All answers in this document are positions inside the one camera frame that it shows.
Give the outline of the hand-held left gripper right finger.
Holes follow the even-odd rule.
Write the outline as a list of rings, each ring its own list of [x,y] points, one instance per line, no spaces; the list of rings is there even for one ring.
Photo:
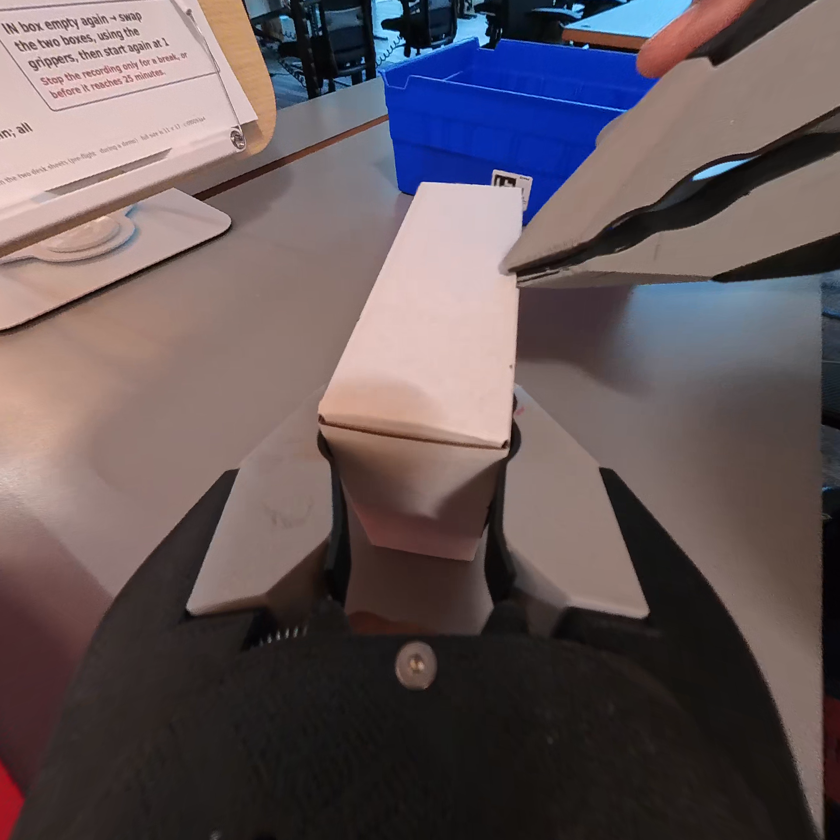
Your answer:
[[[504,458],[485,469],[485,586],[529,618],[569,609],[646,618],[601,468],[520,385]]]

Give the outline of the blue plastic bin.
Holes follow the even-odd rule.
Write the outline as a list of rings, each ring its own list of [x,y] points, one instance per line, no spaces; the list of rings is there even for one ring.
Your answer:
[[[381,70],[399,190],[512,186],[527,224],[655,84],[634,55],[473,38]]]

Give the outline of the wooden edged desk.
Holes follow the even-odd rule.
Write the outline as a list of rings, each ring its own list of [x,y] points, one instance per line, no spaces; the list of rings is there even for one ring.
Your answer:
[[[682,15],[691,1],[632,1],[566,26],[561,39],[577,46],[638,52],[642,45]]]

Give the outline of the black white bin tag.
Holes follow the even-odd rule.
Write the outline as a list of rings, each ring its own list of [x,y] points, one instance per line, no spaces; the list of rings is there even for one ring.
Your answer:
[[[524,213],[527,211],[532,189],[531,176],[495,169],[491,174],[491,184],[493,186],[510,187],[518,190],[521,198],[522,211]]]

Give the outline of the white cardboard box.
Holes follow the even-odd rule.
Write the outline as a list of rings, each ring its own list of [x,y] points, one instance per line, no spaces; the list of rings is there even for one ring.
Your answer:
[[[485,469],[511,435],[522,232],[515,188],[423,183],[318,406],[376,547],[471,561]]]

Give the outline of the person's right hand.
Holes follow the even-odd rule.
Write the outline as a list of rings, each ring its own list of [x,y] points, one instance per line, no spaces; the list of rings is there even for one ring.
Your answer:
[[[660,78],[734,23],[753,1],[695,1],[650,38],[637,54],[636,67],[646,78]]]

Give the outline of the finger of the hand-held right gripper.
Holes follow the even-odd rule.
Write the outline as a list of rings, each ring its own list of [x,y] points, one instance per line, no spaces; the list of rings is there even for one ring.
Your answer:
[[[813,131],[676,188],[566,254],[516,269],[521,289],[721,284],[836,272],[838,132]]]
[[[838,132],[838,65],[713,66],[701,47],[609,123],[526,226],[506,272],[566,254],[676,188],[813,131]]]

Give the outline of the wooden panel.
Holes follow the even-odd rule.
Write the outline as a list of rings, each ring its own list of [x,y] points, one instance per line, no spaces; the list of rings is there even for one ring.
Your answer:
[[[272,140],[277,125],[277,104],[266,63],[252,29],[245,2],[198,1],[231,71],[256,114],[243,131],[245,150],[253,157]]]

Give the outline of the black office chair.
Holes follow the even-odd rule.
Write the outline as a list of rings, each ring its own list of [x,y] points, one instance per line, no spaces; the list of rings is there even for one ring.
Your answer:
[[[405,58],[455,42],[458,1],[401,1],[401,4],[400,15],[383,19],[381,28],[400,36]]]
[[[334,92],[340,79],[375,78],[371,1],[289,1],[289,9],[309,99]]]

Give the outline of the instruction sheet sign stand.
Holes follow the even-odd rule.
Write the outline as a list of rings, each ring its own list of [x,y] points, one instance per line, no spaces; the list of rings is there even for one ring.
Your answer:
[[[1,3],[1,330],[219,238],[256,113],[196,1]]]

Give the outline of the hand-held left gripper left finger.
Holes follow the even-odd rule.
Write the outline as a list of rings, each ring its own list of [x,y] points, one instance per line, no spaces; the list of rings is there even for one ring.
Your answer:
[[[331,549],[333,488],[319,448],[313,392],[240,463],[186,610],[193,616],[265,609],[309,616],[322,598],[344,604],[350,567]]]

